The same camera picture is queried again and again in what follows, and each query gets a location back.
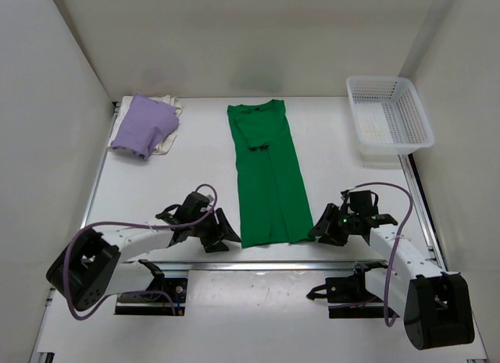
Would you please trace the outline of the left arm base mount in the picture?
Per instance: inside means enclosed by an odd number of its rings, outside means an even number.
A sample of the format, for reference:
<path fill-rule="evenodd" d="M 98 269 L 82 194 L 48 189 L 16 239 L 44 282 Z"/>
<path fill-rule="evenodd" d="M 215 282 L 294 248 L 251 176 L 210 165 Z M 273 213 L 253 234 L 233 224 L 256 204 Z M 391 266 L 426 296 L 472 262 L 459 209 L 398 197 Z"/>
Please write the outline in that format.
<path fill-rule="evenodd" d="M 133 284 L 145 285 L 116 296 L 116 315 L 185 316 L 188 272 L 161 269 L 157 264 L 140 259 L 134 264 L 146 270 L 143 276 L 132 275 Z"/>

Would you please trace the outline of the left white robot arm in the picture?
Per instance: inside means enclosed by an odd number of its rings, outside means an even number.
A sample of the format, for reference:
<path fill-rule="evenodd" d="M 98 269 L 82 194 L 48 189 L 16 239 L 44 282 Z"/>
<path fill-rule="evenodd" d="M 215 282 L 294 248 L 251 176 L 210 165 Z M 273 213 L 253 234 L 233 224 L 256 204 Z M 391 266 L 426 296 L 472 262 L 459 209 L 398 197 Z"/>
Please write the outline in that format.
<path fill-rule="evenodd" d="M 163 270 L 142 255 L 167 249 L 186 239 L 200 240 L 206 253 L 228 251 L 240 243 L 215 194 L 192 191 L 180 204 L 155 215 L 154 223 L 96 222 L 82 228 L 46 272 L 47 281 L 66 299 L 75 319 L 93 314 L 112 296 L 137 297 L 168 304 L 177 297 L 167 290 Z"/>

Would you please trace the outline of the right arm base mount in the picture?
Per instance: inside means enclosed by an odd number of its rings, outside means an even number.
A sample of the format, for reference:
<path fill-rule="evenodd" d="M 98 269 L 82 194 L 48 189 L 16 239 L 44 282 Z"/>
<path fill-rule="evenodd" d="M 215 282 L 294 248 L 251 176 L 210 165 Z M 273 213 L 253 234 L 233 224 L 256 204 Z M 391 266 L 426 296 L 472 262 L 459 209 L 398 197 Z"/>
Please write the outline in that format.
<path fill-rule="evenodd" d="M 306 294 L 306 298 L 326 300 L 329 319 L 382 319 L 383 301 L 366 289 L 366 274 L 386 268 L 387 264 L 380 261 L 355 264 L 348 276 L 327 276 L 323 284 Z"/>

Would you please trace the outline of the cream white t-shirt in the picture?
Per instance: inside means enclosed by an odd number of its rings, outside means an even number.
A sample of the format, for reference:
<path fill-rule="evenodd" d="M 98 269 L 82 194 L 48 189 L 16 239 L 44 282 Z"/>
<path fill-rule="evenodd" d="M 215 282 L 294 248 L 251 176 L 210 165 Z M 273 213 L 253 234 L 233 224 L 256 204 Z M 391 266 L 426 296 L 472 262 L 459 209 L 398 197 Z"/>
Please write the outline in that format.
<path fill-rule="evenodd" d="M 176 111 L 175 105 L 136 94 L 109 146 L 148 159 L 155 153 L 155 148 L 178 128 L 180 120 Z"/>

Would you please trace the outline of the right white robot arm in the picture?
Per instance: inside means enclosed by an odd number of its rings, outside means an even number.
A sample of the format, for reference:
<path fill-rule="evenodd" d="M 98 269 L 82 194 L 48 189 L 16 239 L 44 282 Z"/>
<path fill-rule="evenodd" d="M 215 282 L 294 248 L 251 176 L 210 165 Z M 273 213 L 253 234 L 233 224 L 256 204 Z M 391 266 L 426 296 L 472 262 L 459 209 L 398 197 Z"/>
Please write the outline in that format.
<path fill-rule="evenodd" d="M 402 235 L 402 224 L 378 209 L 371 190 L 342 192 L 341 205 L 326 206 L 309 237 L 343 247 L 359 236 L 381 258 L 358 263 L 349 276 L 331 276 L 307 294 L 325 299 L 331 318 L 402 319 L 406 336 L 418 350 L 472 343 L 475 339 L 469 288 L 422 255 Z"/>

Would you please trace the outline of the green t-shirt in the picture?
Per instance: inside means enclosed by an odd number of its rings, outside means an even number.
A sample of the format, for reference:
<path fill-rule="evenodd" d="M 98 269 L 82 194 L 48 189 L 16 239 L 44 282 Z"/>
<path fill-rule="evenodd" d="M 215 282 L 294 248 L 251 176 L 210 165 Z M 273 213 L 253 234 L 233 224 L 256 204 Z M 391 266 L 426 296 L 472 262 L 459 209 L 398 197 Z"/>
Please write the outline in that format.
<path fill-rule="evenodd" d="M 313 218 L 282 100 L 230 105 L 241 244 L 311 241 Z"/>

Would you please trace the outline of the purple t-shirt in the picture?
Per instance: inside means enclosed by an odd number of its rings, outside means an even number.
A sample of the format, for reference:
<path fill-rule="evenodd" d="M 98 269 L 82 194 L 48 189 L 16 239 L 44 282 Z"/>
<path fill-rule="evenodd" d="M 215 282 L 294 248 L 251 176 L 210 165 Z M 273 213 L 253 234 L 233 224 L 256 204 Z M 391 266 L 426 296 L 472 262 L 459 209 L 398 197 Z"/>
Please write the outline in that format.
<path fill-rule="evenodd" d="M 169 95 L 125 96 L 109 138 L 108 149 L 126 151 L 142 160 L 165 155 L 177 138 L 182 106 Z"/>

